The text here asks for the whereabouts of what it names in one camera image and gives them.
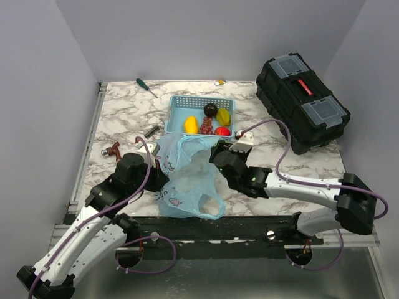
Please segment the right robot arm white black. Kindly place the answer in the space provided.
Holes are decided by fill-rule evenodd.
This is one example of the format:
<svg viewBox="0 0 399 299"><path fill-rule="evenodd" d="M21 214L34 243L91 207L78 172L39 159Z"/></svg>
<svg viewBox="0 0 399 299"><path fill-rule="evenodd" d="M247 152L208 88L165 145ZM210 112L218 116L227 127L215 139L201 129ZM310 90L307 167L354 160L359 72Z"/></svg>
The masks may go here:
<svg viewBox="0 0 399 299"><path fill-rule="evenodd" d="M226 178L230 189L251 198L285 198L317 204L320 209L300 212L287 228L287 238L301 244L319 232L345 229L358 235L373 231L377 197L356 175L340 179L311 179L247 166L248 153L231 150L219 140L211 149L210 163Z"/></svg>

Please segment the red fake fruit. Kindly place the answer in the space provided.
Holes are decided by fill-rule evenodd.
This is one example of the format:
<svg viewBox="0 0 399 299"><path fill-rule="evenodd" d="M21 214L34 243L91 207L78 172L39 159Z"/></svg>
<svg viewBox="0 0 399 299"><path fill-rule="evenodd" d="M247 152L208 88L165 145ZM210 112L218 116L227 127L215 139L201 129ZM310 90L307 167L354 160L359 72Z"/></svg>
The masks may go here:
<svg viewBox="0 0 399 299"><path fill-rule="evenodd" d="M219 135L219 136L230 136L231 135L231 131L227 127L220 126L220 127L215 129L214 134L215 135Z"/></svg>

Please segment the dark purple fake mangosteen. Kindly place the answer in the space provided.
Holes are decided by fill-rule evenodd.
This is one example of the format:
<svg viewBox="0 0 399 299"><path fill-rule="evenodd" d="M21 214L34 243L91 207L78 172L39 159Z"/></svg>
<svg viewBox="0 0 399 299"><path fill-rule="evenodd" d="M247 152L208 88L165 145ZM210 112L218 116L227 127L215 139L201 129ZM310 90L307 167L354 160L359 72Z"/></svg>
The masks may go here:
<svg viewBox="0 0 399 299"><path fill-rule="evenodd" d="M210 118L215 117L217 115L217 113L218 113L218 108L215 104L209 103L204 106L204 114L207 117L210 117Z"/></svg>

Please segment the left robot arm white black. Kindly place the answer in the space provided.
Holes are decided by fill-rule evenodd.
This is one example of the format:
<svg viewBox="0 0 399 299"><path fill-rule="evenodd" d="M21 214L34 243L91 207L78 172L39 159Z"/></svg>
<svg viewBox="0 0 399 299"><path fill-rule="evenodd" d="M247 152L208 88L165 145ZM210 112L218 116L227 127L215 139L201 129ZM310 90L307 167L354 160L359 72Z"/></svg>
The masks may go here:
<svg viewBox="0 0 399 299"><path fill-rule="evenodd" d="M156 192L168 182L154 154L127 153L115 172L90 191L84 207L50 251L33 266L17 273L29 298L72 298L79 280L119 246L142 243L152 237L131 216L121 212L143 191Z"/></svg>

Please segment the red fake grapes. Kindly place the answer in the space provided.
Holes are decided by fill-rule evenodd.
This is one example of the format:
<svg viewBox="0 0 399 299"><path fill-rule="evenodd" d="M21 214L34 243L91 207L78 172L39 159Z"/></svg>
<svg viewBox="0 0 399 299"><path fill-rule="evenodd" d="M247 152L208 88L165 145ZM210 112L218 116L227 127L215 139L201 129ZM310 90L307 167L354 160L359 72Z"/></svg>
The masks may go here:
<svg viewBox="0 0 399 299"><path fill-rule="evenodd" d="M203 123L200 126L199 132L203 135L212 135L213 134L213 119L211 117L204 117Z"/></svg>

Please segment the light blue plastic basket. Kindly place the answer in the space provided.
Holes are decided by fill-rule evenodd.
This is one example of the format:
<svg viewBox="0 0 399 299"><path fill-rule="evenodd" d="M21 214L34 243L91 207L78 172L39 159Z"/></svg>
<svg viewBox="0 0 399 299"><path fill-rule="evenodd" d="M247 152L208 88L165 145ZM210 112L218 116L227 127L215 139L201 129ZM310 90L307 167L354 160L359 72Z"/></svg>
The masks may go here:
<svg viewBox="0 0 399 299"><path fill-rule="evenodd" d="M198 126L203 123L204 107L209 104L215 104L217 108L224 108L229 112L230 124L226 126L230 135L223 138L233 137L235 134L235 112L236 103L230 98L197 97L189 95L172 95L170 97L168 111L164 125L165 133L183 133L185 134L184 123L189 116L196 118Z"/></svg>

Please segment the light blue plastic bag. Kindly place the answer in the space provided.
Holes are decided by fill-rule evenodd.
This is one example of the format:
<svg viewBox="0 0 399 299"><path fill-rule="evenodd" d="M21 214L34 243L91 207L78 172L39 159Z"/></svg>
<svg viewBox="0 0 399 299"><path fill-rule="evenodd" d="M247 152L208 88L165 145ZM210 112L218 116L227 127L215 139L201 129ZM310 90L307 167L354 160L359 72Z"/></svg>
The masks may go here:
<svg viewBox="0 0 399 299"><path fill-rule="evenodd" d="M216 166L209 162L219 137L170 133L157 141L160 169L169 181L155 193L163 217L216 220L225 204L216 190Z"/></svg>

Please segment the yellow fake lemon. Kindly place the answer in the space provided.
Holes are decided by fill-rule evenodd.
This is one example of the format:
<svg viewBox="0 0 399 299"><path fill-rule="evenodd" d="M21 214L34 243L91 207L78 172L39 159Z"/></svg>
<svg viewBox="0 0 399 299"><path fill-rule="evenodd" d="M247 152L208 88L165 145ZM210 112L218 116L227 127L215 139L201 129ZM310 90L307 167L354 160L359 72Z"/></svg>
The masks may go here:
<svg viewBox="0 0 399 299"><path fill-rule="evenodd" d="M189 116L183 125L184 132L187 134L198 134L199 126L198 121L194 116Z"/></svg>

